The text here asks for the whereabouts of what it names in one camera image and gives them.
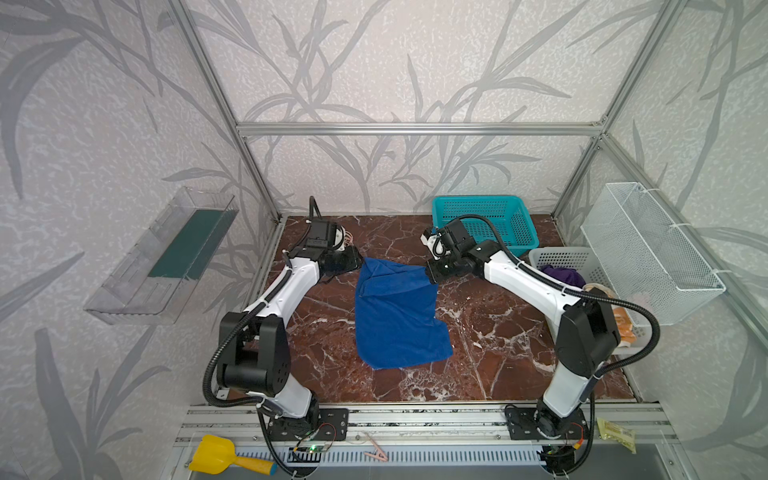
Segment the blue towel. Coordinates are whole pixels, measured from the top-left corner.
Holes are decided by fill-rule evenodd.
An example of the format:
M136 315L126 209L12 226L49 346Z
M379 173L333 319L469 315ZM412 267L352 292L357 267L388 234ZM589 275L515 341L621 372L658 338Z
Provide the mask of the blue towel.
M448 327L436 318L437 297L425 267L365 259L355 290L358 356L374 370L450 358Z

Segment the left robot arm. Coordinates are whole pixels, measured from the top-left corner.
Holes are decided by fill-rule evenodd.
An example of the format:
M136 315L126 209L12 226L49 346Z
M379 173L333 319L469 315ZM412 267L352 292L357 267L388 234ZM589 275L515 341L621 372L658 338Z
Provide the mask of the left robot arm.
M267 415L311 419L314 394L291 373L287 325L305 295L322 277L333 278L363 265L354 246L341 250L299 248L286 256L281 273L242 312L230 312L219 327L219 345L203 373L210 406L255 405Z

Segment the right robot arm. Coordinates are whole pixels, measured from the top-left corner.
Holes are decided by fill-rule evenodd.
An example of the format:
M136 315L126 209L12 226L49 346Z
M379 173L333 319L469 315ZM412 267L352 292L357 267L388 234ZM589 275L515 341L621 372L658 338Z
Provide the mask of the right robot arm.
M540 428L554 429L570 422L598 380L647 357L659 343L660 324L646 308L601 293L572 289L533 269L495 241L471 241L467 247L449 246L437 235L423 236L421 241L431 255L427 263L431 282L438 284L454 276L474 274L525 300L555 326L557 366L537 404L535 419ZM621 341L615 306L646 317L651 337L637 353L611 363L609 359Z

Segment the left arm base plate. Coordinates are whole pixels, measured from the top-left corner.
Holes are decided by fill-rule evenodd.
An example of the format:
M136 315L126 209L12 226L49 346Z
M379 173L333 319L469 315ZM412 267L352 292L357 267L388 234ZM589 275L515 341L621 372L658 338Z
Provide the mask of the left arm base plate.
M346 408L311 410L303 418L280 417L267 423L268 438L272 441L298 441L311 437L324 442L346 439L350 411Z

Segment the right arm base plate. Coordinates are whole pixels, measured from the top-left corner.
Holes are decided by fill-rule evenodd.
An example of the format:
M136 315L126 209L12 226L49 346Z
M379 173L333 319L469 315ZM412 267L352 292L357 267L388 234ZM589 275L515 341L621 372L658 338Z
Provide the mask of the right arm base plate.
M512 440L584 440L588 422L577 408L570 416L561 418L549 410L508 404L503 410Z

